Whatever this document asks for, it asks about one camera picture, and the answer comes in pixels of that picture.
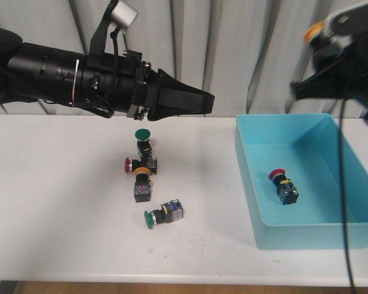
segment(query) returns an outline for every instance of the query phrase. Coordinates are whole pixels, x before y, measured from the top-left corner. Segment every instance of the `green button cap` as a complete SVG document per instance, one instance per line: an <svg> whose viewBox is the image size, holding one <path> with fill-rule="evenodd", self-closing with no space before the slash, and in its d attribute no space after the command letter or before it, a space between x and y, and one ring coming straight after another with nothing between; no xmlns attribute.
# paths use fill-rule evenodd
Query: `green button cap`
<svg viewBox="0 0 368 294"><path fill-rule="evenodd" d="M147 211L145 211L145 220L146 220L147 227L153 228L154 220L153 220L153 216L151 215L151 213L148 213Z"/></svg>
<svg viewBox="0 0 368 294"><path fill-rule="evenodd" d="M135 137L138 140L147 140L150 137L150 131L148 129L139 129L135 132Z"/></svg>

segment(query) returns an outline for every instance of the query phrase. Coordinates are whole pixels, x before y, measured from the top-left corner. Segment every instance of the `gray curtain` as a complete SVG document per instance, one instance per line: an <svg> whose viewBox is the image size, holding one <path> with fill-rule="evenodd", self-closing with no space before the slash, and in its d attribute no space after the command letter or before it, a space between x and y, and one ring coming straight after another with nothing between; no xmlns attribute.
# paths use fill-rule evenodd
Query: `gray curtain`
<svg viewBox="0 0 368 294"><path fill-rule="evenodd" d="M87 53L109 0L0 0L0 28L24 42ZM139 11L126 47L184 83L216 96L210 116L242 113L338 114L331 99L294 101L292 80L313 73L307 28L355 0L127 0ZM341 39L347 44L348 39ZM107 51L113 52L110 40ZM349 101L346 117L363 107ZM48 105L0 105L0 113L88 114Z"/></svg>

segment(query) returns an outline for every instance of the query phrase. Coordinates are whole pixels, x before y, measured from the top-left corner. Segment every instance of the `yellow ring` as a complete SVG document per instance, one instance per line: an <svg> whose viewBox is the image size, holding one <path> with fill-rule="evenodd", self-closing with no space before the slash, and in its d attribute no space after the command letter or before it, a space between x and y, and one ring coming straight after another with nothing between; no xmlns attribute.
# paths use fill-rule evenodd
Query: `yellow ring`
<svg viewBox="0 0 368 294"><path fill-rule="evenodd" d="M138 175L139 173L146 173L147 175L151 175L151 170L149 170L147 167L138 167L134 170L134 174Z"/></svg>
<svg viewBox="0 0 368 294"><path fill-rule="evenodd" d="M318 21L317 23L311 25L308 31L304 35L304 42L309 43L319 32L323 29L323 22Z"/></svg>

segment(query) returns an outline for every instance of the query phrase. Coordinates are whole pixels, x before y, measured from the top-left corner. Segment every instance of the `floor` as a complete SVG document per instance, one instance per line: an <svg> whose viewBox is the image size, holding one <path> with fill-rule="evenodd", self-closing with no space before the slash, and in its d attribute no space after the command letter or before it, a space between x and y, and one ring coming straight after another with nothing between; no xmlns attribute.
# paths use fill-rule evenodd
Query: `floor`
<svg viewBox="0 0 368 294"><path fill-rule="evenodd" d="M341 287L20 282L15 294L350 294ZM368 288L358 288L368 294Z"/></svg>

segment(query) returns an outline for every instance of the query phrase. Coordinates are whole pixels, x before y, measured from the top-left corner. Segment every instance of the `black cable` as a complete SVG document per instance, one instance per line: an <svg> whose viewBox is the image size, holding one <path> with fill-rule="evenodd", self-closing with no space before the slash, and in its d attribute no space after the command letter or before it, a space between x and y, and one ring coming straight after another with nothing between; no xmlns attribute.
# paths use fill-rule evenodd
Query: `black cable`
<svg viewBox="0 0 368 294"><path fill-rule="evenodd" d="M104 104L107 107L107 111L100 110L98 108L93 107L84 107L83 110L86 110L88 112L94 113L96 115L102 116L104 118L111 118L113 114L115 113L115 110L113 107L108 103L107 99L109 98L110 94L112 93L115 82L117 78L117 68L118 68L118 42L117 42L117 35L120 31L120 28L117 27L113 32L110 33L110 37L113 41L113 75L112 79L110 80L110 84L108 87L108 90L105 92L105 94L98 99L96 102L93 102L90 106L100 106L100 104Z"/></svg>
<svg viewBox="0 0 368 294"><path fill-rule="evenodd" d="M339 152L339 176L340 176L340 188L341 188L341 209L342 209L342 232L343 232L343 249L345 251L345 262L348 271L349 283L352 294L357 294L355 282L353 280L353 273L350 265L350 253L349 253L349 236L348 236L348 205L346 199L345 189L345 165L343 162L343 113L345 112L345 104L347 98L344 98L340 108L339 114L339 133L338 133L338 152Z"/></svg>

